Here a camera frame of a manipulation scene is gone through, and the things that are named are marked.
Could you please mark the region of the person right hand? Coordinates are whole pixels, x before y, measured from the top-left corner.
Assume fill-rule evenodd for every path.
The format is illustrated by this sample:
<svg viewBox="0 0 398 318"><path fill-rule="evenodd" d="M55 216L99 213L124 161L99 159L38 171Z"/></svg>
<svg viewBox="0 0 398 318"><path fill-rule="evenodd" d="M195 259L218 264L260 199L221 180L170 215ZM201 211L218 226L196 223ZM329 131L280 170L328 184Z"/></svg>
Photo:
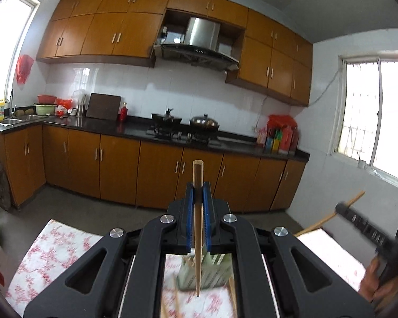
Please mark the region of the person right hand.
<svg viewBox="0 0 398 318"><path fill-rule="evenodd" d="M366 267L365 276L360 282L358 293L368 302L374 300L389 302L398 293L398 276L382 285L377 274L379 267L380 259L375 256Z"/></svg>

